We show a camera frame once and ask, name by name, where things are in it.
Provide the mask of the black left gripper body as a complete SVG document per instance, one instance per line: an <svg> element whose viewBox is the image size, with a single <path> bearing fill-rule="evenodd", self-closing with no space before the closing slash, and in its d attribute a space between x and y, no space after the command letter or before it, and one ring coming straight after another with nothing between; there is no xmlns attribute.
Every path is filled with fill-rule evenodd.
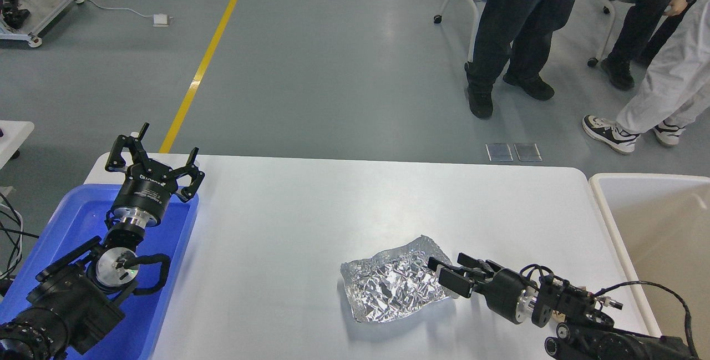
<svg viewBox="0 0 710 360"><path fill-rule="evenodd" d="M168 178L170 167L158 161L150 165L135 163L127 167L126 178L111 206L111 213L122 217L129 209L149 214L145 226L157 226L166 213L171 195L178 188L175 178Z"/></svg>

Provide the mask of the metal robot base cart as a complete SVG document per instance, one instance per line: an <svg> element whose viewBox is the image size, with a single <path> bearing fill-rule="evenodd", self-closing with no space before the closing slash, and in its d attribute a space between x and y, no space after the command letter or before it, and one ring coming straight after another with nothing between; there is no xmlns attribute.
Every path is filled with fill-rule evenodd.
<svg viewBox="0 0 710 360"><path fill-rule="evenodd" d="M39 34L71 3L84 0L2 0L1 39L40 46Z"/></svg>

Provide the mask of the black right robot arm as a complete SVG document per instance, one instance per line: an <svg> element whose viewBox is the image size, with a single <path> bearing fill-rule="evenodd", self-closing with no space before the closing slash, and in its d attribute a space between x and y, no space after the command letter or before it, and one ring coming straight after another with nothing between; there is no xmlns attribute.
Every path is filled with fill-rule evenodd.
<svg viewBox="0 0 710 360"><path fill-rule="evenodd" d="M672 336L653 337L617 329L613 319L603 312L606 306L623 305L608 296L609 288L592 293L556 276L538 264L520 272L489 261L460 253L458 266L429 258L428 267L436 272L439 284L469 298L478 293L487 307L514 324L527 318L545 327L553 314L563 317L554 337L548 337L545 350L556 359L697 359L691 314L685 302L685 339Z"/></svg>

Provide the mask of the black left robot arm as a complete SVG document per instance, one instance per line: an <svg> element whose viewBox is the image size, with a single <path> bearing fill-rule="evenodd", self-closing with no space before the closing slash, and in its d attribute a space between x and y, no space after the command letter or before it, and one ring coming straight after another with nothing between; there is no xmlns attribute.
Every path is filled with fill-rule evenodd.
<svg viewBox="0 0 710 360"><path fill-rule="evenodd" d="M148 156L139 135L119 135L105 170L125 176L106 213L107 233L94 236L38 272L29 307L2 324L3 359L65 359L72 347L86 353L125 318L130 295L152 295L167 283L171 258L137 254L145 230L161 224L172 196L195 198L205 173L193 148L182 167Z"/></svg>

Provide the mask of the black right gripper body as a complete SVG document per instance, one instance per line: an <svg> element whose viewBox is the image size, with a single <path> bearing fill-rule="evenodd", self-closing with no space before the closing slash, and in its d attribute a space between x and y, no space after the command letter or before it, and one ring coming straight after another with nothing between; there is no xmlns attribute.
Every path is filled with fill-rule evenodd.
<svg viewBox="0 0 710 360"><path fill-rule="evenodd" d="M478 283L473 291L485 297L487 307L495 314L513 324L520 324L525 321L525 315L519 309L518 302L525 292L537 288L537 283L517 272L502 268L495 271L489 281Z"/></svg>

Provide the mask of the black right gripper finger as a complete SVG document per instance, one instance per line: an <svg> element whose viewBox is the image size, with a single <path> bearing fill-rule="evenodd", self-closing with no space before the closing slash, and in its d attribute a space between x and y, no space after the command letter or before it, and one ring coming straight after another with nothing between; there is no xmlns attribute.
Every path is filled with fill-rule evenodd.
<svg viewBox="0 0 710 360"><path fill-rule="evenodd" d="M487 279L472 278L467 273L470 269L452 266L434 257L429 257L428 267L437 274L437 281L441 286L466 298L470 298L473 292L479 293L481 284Z"/></svg>
<svg viewBox="0 0 710 360"><path fill-rule="evenodd" d="M504 267L497 264L497 262L472 258L465 253L458 254L457 262L465 267L465 269L471 270L467 271L467 273L469 276L472 276L472 278L492 278L497 272L504 269Z"/></svg>

